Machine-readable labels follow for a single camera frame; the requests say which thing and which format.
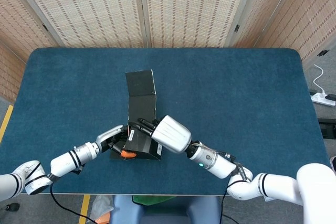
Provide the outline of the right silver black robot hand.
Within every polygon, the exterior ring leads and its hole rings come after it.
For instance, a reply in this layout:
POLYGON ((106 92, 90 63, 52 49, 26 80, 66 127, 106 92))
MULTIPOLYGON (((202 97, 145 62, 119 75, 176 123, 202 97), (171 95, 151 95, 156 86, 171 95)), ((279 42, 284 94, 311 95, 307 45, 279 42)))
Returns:
POLYGON ((191 132, 169 115, 152 122, 138 118, 136 122, 129 122, 129 125, 173 153, 185 152, 192 142, 191 132))

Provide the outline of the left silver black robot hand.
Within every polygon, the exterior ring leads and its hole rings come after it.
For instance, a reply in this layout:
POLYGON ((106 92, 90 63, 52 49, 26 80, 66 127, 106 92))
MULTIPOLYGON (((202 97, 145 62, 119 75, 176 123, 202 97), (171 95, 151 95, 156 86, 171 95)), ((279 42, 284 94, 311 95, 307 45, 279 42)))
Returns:
POLYGON ((117 143, 128 136, 128 126, 118 125, 100 135, 96 138, 96 145, 99 152, 103 153, 107 150, 112 150, 120 157, 131 159, 137 156, 134 152, 128 152, 123 148, 117 146, 117 143))

